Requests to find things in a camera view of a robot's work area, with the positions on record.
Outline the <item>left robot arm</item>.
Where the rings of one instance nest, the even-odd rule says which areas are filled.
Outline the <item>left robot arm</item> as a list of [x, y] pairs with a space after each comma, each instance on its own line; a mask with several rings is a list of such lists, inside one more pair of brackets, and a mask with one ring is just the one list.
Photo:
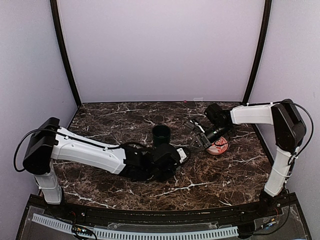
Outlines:
[[21, 142], [13, 155], [13, 167], [18, 173], [27, 171], [34, 176], [45, 202], [60, 218], [67, 218], [71, 208], [63, 201], [64, 192], [58, 183], [53, 160], [80, 163], [137, 182], [164, 182], [174, 176], [188, 157], [183, 148], [169, 143], [146, 147], [137, 142], [113, 145], [89, 139], [60, 126], [56, 117], [50, 117], [22, 139], [26, 138], [29, 143], [22, 168], [17, 167]]

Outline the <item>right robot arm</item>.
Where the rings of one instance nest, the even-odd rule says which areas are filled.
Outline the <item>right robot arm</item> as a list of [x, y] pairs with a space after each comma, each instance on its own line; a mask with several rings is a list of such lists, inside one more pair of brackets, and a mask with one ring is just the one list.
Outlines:
[[186, 126], [195, 132], [189, 145], [195, 152], [208, 150], [235, 126], [269, 126], [273, 131], [275, 155], [262, 193], [272, 198], [284, 189], [296, 159], [310, 143], [315, 130], [311, 114], [291, 99], [247, 103], [229, 109], [222, 109], [213, 103], [205, 109], [204, 116], [211, 123], [210, 127], [204, 127], [195, 119], [186, 122]]

